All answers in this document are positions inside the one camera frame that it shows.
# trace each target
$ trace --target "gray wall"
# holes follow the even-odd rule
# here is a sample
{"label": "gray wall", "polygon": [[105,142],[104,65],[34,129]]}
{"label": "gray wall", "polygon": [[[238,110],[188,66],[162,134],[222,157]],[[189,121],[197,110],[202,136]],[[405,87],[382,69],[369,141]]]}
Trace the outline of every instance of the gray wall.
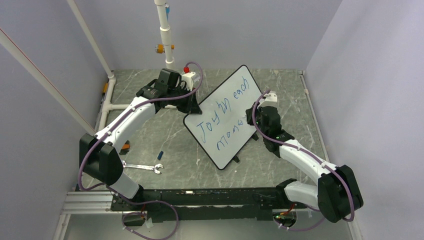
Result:
{"label": "gray wall", "polygon": [[[159,69],[153,0],[76,1],[114,69]],[[176,66],[305,69],[341,0],[169,0]]]}
{"label": "gray wall", "polygon": [[424,239],[424,1],[344,0],[306,69],[331,161],[352,167],[364,239]]}
{"label": "gray wall", "polygon": [[[0,27],[93,126],[107,77],[66,1],[3,1]],[[1,45],[0,73],[0,238],[51,239],[85,131]]]}

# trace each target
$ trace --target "wrench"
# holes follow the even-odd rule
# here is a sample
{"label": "wrench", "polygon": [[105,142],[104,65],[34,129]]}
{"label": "wrench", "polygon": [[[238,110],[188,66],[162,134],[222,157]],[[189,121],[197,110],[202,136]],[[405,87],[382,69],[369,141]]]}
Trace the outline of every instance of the wrench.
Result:
{"label": "wrench", "polygon": [[127,164],[125,161],[122,161],[122,165],[124,168],[151,170],[155,174],[161,174],[161,172],[159,171],[159,168],[164,169],[164,166],[160,163],[154,166],[147,166],[147,165]]}

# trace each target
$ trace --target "marble surface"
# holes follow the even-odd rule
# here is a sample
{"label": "marble surface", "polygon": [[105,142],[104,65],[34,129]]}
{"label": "marble surface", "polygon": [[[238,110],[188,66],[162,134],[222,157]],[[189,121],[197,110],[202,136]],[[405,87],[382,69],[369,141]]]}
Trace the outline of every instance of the marble surface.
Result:
{"label": "marble surface", "polygon": [[[197,92],[200,102],[235,69],[205,69],[203,85]],[[299,142],[324,158],[317,129],[312,117],[304,87],[295,69],[251,69],[253,78],[262,91],[271,89],[278,96],[278,112],[284,130]],[[159,76],[159,69],[116,70],[113,104],[129,104],[135,93]],[[109,113],[107,124],[121,111]],[[183,125],[185,114],[176,109],[161,109],[132,135],[130,151],[121,158],[128,164],[163,164],[162,174],[142,169],[125,168],[126,174],[145,189],[198,189],[198,188],[250,188],[275,187],[295,178],[313,184],[308,177],[290,162],[267,151],[259,137],[250,139],[240,150],[240,163],[232,161],[224,170],[215,167],[206,153]],[[163,151],[161,160],[157,160]],[[85,186],[98,183],[85,175]]]}

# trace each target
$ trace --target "white pvc pipe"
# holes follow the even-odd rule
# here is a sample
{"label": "white pvc pipe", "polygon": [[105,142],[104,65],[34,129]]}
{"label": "white pvc pipe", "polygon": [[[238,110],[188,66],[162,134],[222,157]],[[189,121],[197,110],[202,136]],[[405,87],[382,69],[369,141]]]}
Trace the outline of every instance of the white pvc pipe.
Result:
{"label": "white pvc pipe", "polygon": [[99,46],[97,45],[93,35],[90,32],[89,27],[86,24],[86,21],[83,18],[83,15],[81,14],[80,10],[78,9],[77,4],[74,0],[67,0],[67,3],[69,4],[70,9],[72,10],[73,14],[75,15],[76,20],[78,21],[79,25],[81,26],[85,36],[87,37],[88,41],[91,44],[91,47],[93,48],[95,54],[97,55],[98,60],[100,61],[101,65],[104,68],[104,71],[107,73],[107,77],[109,78],[107,91],[104,96],[103,104],[101,106],[100,110],[100,119],[98,123],[98,129],[101,130],[105,128],[106,126],[106,119],[108,117],[108,113],[110,110],[124,110],[128,107],[128,104],[119,104],[119,105],[113,105],[111,104],[111,98],[112,93],[114,92],[114,87],[117,82],[117,79],[114,75],[114,73],[109,68],[108,64],[106,63],[105,58],[103,57],[102,52],[99,49]]}
{"label": "white pvc pipe", "polygon": [[111,110],[125,110],[128,108],[129,104],[111,104],[110,109]]}
{"label": "white pvc pipe", "polygon": [[30,61],[17,45],[1,30],[0,44],[53,96],[56,101],[87,131],[94,134],[94,129],[81,114],[66,100],[46,76]]}
{"label": "white pvc pipe", "polygon": [[93,38],[92,33],[89,30],[89,27],[86,24],[86,21],[84,21],[83,15],[81,15],[80,10],[78,9],[77,4],[74,0],[67,0],[67,3],[69,4],[70,9],[72,10],[73,14],[76,17],[76,20],[78,21],[79,25],[81,26],[82,30],[85,33],[85,36],[87,37],[88,41],[91,44],[91,47],[93,48],[95,54],[97,55],[98,59],[100,60],[101,65],[103,66],[104,70],[107,73],[107,77],[113,78],[114,74],[112,73],[111,69],[109,68],[108,64],[106,63],[105,58],[102,55],[102,52],[100,51],[99,47],[97,46],[96,41]]}
{"label": "white pvc pipe", "polygon": [[168,24],[167,10],[165,9],[166,1],[154,0],[154,4],[156,4],[157,14],[159,15],[160,37],[162,38],[162,44],[165,50],[166,68],[174,70],[175,60],[174,60],[174,57],[172,56],[171,27]]}

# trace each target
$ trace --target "black whiteboard border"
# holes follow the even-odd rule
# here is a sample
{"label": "black whiteboard border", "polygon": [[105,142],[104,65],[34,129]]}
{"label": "black whiteboard border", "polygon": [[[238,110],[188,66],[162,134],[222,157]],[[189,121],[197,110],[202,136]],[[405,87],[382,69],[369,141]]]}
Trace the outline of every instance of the black whiteboard border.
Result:
{"label": "black whiteboard border", "polygon": [[[262,93],[262,91],[261,91],[261,88],[259,87],[259,85],[258,85],[258,83],[256,82],[256,80],[255,80],[255,78],[253,77],[253,75],[252,75],[252,73],[251,73],[251,70],[248,68],[248,66],[246,66],[246,65],[241,65],[241,66],[239,66],[233,73],[231,73],[231,75],[230,76],[228,76],[224,81],[222,81],[212,92],[210,92],[200,103],[199,103],[199,105],[200,104],[202,104],[203,103],[203,101],[205,101],[211,94],[213,94],[217,89],[219,89],[220,87],[221,87],[221,85],[222,84],[224,84],[228,79],[230,79],[231,78],[231,76],[233,76],[239,69],[241,69],[242,67],[246,67],[247,68],[247,71],[249,72],[249,74],[250,74],[250,76],[252,77],[252,79],[253,79],[253,82],[256,84],[256,86],[257,86],[257,89],[259,89],[259,92],[261,92]],[[182,124],[184,124],[184,127],[188,130],[188,132],[190,132],[190,134],[193,136],[193,138],[194,138],[194,140],[196,140],[196,142],[197,142],[197,144],[199,144],[199,146],[201,147],[201,149],[203,149],[203,151],[206,153],[206,155],[209,157],[209,159],[212,161],[212,163],[215,165],[215,167],[217,168],[217,169],[219,169],[219,170],[224,170],[227,166],[228,166],[228,164],[230,164],[231,163],[231,160],[223,167],[223,168],[219,168],[218,166],[217,166],[217,164],[214,162],[214,160],[212,160],[212,158],[211,158],[211,156],[209,156],[209,154],[208,154],[208,152],[203,148],[203,146],[200,144],[200,142],[198,141],[198,139],[195,137],[195,135],[192,133],[192,131],[190,131],[190,129],[187,127],[187,125],[186,125],[186,117],[188,116],[189,114],[187,114],[187,115],[185,115],[184,116],[184,118],[182,119]],[[246,140],[246,142],[245,143],[243,143],[243,145],[241,146],[242,148],[243,148],[243,146],[249,141],[249,139],[250,139],[250,137]]]}

